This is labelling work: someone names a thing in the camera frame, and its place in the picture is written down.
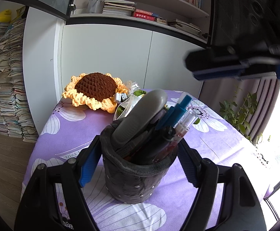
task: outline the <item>gray fabric pen holder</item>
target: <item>gray fabric pen holder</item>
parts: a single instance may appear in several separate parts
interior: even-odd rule
[[[136,165],[121,158],[114,150],[110,137],[118,126],[108,125],[100,134],[106,187],[121,202],[136,204],[147,200],[167,173],[177,156],[175,148],[163,160],[152,165]]]

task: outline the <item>tablecloth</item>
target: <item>tablecloth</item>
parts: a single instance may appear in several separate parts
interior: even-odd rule
[[[174,105],[182,91],[167,91],[168,104]],[[255,147],[222,117],[193,98],[192,108],[200,117],[185,140],[199,154],[214,163],[232,166],[239,163],[247,173],[258,199],[261,201],[269,188],[269,170]],[[26,185],[40,163],[55,166],[78,155],[88,147],[113,120],[113,114],[93,111],[86,105],[73,107],[70,99],[61,99],[49,117],[29,160],[23,181]],[[179,230],[193,203],[197,189],[188,183],[178,158],[168,170],[152,196],[143,203],[124,204],[115,200],[105,186],[104,167],[99,161],[90,183],[83,189],[88,207],[101,231]],[[59,208],[64,220],[69,218],[60,184],[56,184]],[[218,184],[213,209],[207,228],[216,224],[223,185]]]

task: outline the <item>blue gripper pad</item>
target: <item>blue gripper pad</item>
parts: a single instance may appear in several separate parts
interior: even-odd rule
[[[79,184],[81,187],[84,187],[91,181],[101,155],[101,142],[99,136],[95,136],[90,146],[83,149],[77,157],[77,159],[79,158],[78,166],[81,171],[79,178]]]
[[[182,139],[178,144],[177,155],[188,182],[192,183],[194,187],[199,187],[202,159],[199,153],[195,149],[191,149],[185,139]]]

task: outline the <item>white pen holder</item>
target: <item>white pen holder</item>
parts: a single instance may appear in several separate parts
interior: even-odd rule
[[[89,14],[100,14],[102,13],[102,1],[101,0],[90,0],[88,3],[87,13]]]

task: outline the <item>crocheted sunflower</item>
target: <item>crocheted sunflower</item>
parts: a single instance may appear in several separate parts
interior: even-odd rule
[[[108,113],[114,113],[117,106],[113,101],[113,95],[128,92],[120,78],[102,73],[82,73],[78,77],[72,76],[71,82],[64,90],[62,96],[71,98],[75,107],[87,105],[90,109],[101,108]]]

